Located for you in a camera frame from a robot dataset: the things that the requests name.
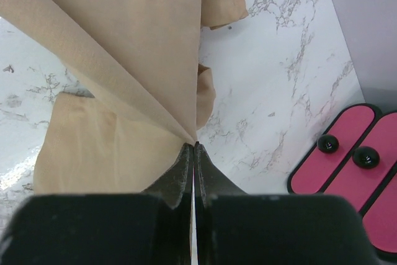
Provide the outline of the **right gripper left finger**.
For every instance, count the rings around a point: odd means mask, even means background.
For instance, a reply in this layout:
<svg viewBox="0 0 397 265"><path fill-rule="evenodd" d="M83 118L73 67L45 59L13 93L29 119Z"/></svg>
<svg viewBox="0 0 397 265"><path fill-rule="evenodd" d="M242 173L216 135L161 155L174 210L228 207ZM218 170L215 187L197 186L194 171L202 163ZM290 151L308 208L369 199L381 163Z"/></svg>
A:
<svg viewBox="0 0 397 265"><path fill-rule="evenodd" d="M1 237L2 264L190 264L194 149L141 193L36 195Z"/></svg>

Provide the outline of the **tan beige t-shirt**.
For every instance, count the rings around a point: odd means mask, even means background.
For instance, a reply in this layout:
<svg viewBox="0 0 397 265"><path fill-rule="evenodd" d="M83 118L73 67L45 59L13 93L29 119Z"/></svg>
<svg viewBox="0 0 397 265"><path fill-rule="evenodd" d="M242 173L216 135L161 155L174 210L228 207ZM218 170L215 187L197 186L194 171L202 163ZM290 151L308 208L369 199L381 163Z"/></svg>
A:
<svg viewBox="0 0 397 265"><path fill-rule="evenodd" d="M140 192L158 180L212 113L201 28L247 14L245 0L1 0L1 16L91 93L57 96L34 192Z"/></svg>

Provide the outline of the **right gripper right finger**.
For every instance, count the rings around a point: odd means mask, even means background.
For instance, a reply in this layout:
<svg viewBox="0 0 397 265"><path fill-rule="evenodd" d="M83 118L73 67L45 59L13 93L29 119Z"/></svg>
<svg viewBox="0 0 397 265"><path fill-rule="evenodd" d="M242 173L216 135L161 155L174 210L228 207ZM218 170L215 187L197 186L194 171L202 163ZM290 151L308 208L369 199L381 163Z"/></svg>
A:
<svg viewBox="0 0 397 265"><path fill-rule="evenodd" d="M378 264L361 218L333 195L249 195L194 146L199 264Z"/></svg>

